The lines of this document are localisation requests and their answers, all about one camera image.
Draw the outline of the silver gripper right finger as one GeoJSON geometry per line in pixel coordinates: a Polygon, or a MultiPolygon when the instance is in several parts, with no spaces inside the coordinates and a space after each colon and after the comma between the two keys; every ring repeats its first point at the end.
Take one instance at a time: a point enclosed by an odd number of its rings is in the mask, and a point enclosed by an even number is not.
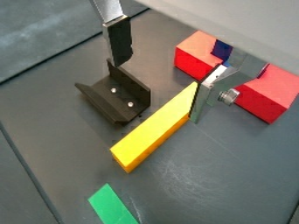
{"type": "Polygon", "coordinates": [[[266,62],[233,48],[228,57],[229,66],[216,65],[204,80],[200,82],[193,95],[189,119],[197,123],[205,105],[212,106],[216,101],[230,105],[238,97],[233,87],[253,80],[265,70],[266,62]]]}

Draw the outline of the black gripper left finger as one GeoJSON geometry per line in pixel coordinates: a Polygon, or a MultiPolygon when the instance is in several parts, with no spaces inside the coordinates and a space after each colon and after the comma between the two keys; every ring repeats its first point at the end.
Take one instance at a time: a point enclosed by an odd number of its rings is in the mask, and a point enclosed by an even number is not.
{"type": "Polygon", "coordinates": [[[94,12],[102,19],[110,60],[114,67],[121,66],[132,57],[130,18],[122,12],[118,0],[89,0],[94,12]]]}

